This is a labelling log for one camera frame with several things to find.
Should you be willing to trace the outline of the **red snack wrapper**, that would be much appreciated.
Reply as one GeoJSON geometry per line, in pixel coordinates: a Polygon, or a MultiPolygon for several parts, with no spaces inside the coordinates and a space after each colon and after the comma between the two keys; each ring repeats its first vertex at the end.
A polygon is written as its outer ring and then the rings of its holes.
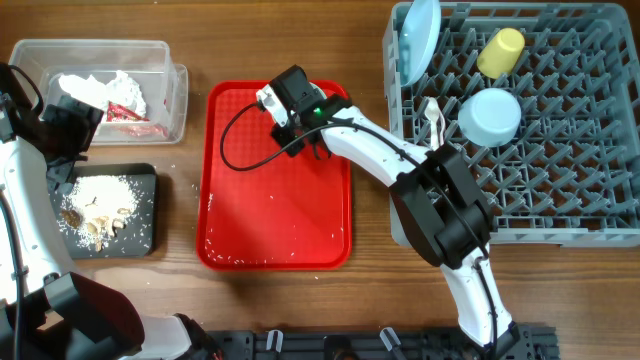
{"type": "Polygon", "coordinates": [[[148,118],[113,102],[108,104],[106,123],[114,126],[119,132],[135,137],[168,135],[166,127],[153,125],[148,118]]]}

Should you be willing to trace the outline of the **light blue plate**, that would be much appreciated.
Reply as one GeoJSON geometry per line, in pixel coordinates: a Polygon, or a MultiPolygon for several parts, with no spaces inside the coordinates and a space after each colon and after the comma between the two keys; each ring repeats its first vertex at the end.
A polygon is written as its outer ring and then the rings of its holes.
{"type": "Polygon", "coordinates": [[[439,0],[415,0],[399,35],[402,87],[415,84],[426,72],[438,43],[442,11],[439,0]]]}

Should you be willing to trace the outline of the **clear plastic waste bin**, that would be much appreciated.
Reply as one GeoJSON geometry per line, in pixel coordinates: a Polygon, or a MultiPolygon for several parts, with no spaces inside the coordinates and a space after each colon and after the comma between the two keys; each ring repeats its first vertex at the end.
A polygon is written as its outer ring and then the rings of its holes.
{"type": "Polygon", "coordinates": [[[103,120],[94,146],[168,145],[183,138],[188,107],[188,71],[171,59],[160,40],[25,39],[16,43],[9,63],[34,81],[46,104],[67,92],[62,76],[95,79],[105,85],[129,83],[144,106],[129,108],[143,123],[103,120]]]}

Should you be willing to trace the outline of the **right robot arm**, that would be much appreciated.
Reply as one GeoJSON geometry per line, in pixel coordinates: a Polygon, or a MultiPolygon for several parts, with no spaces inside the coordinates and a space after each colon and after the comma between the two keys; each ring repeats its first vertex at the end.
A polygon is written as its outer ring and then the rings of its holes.
{"type": "Polygon", "coordinates": [[[432,150],[404,141],[369,120],[348,98],[327,96],[298,66],[256,93],[274,121],[272,135],[295,155],[303,141],[320,142],[384,184],[406,243],[441,269],[461,331],[486,359],[515,344],[489,257],[493,213],[461,154],[450,145],[432,150]]]}

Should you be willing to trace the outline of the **grey dishwasher rack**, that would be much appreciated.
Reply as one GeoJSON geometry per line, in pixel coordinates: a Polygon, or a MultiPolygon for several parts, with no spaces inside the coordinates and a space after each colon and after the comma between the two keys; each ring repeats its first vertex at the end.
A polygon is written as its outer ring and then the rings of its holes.
{"type": "Polygon", "coordinates": [[[413,2],[391,11],[382,40],[391,132],[430,146],[427,98],[446,120],[445,144],[463,156],[492,207],[494,243],[635,247],[639,243],[639,55],[614,3],[443,2],[438,43],[423,76],[402,87],[399,35],[413,2]],[[510,74],[484,76],[477,59],[503,28],[525,46],[510,74]],[[516,97],[514,138],[478,146],[458,125],[481,90],[516,97]]]}

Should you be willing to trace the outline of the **light blue bowl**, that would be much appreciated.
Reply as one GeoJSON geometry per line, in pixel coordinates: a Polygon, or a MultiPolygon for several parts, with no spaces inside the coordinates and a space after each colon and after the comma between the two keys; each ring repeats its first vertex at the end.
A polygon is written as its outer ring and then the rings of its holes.
{"type": "Polygon", "coordinates": [[[510,142],[518,130],[521,107],[514,95],[489,88],[467,99],[458,113],[462,134],[478,146],[499,147],[510,142]]]}

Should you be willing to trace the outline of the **white plastic fork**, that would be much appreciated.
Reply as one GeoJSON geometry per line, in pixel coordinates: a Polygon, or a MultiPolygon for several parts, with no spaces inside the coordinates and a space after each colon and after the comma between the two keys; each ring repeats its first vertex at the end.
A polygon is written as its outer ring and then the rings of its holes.
{"type": "Polygon", "coordinates": [[[442,113],[439,114],[438,123],[439,123],[439,130],[438,130],[439,146],[442,146],[445,144],[444,134],[446,131],[446,120],[442,113]]]}

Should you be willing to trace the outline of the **white napkin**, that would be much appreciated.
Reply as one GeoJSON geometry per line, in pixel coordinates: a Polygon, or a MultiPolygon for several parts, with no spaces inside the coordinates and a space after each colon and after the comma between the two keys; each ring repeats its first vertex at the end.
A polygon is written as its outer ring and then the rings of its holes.
{"type": "Polygon", "coordinates": [[[147,104],[141,86],[123,71],[117,70],[116,77],[108,83],[98,81],[93,75],[88,78],[61,75],[58,84],[71,97],[103,111],[113,104],[124,106],[138,116],[146,115],[147,104]]]}

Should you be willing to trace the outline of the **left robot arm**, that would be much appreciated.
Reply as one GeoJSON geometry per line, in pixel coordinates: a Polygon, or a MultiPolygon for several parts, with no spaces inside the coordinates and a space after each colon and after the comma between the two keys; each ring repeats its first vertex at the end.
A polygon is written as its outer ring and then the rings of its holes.
{"type": "Polygon", "coordinates": [[[78,274],[49,193],[71,182],[102,110],[30,101],[26,73],[1,66],[1,356],[4,359],[221,359],[193,319],[142,316],[78,274]]]}

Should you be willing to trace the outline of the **food scraps and rice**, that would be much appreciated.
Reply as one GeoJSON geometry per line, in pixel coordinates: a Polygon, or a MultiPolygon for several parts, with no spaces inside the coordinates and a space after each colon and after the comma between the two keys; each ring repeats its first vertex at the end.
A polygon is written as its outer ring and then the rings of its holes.
{"type": "Polygon", "coordinates": [[[91,255],[104,253],[110,245],[142,240],[148,221],[143,219],[144,190],[131,176],[79,177],[72,190],[61,197],[57,222],[62,234],[91,255]]]}

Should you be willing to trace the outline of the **green saucer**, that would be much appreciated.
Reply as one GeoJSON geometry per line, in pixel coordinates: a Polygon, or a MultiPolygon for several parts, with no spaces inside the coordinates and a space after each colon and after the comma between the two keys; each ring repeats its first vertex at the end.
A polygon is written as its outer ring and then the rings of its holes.
{"type": "Polygon", "coordinates": [[[324,91],[323,91],[323,90],[322,90],[318,85],[316,85],[316,84],[315,84],[315,83],[313,83],[313,82],[309,82],[309,84],[311,85],[311,87],[312,87],[314,90],[316,90],[316,91],[320,94],[320,96],[321,96],[323,99],[327,99],[326,94],[324,93],[324,91]]]}

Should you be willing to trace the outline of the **red serving tray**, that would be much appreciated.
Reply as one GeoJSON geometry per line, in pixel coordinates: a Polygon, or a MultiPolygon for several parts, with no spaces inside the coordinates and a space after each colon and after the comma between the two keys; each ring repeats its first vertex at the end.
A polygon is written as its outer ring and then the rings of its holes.
{"type": "Polygon", "coordinates": [[[225,81],[208,96],[196,253],[214,271],[324,271],[352,250],[351,165],[305,147],[250,170],[278,150],[256,109],[261,81],[225,81]]]}

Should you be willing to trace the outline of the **yellow plastic cup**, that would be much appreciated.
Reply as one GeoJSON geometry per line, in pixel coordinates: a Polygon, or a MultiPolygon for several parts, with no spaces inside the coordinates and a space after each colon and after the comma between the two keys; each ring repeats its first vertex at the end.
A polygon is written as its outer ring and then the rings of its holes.
{"type": "Polygon", "coordinates": [[[524,46],[525,38],[519,30],[513,28],[499,30],[478,56],[478,70],[491,79],[510,74],[524,46]]]}

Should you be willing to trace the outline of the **white plastic spoon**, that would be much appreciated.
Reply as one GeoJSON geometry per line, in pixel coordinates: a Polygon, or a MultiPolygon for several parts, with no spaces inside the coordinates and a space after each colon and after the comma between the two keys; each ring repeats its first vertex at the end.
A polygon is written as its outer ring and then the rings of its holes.
{"type": "Polygon", "coordinates": [[[430,124],[430,147],[433,150],[436,150],[441,145],[441,135],[439,132],[441,111],[435,98],[427,98],[427,106],[424,110],[424,115],[430,124]]]}

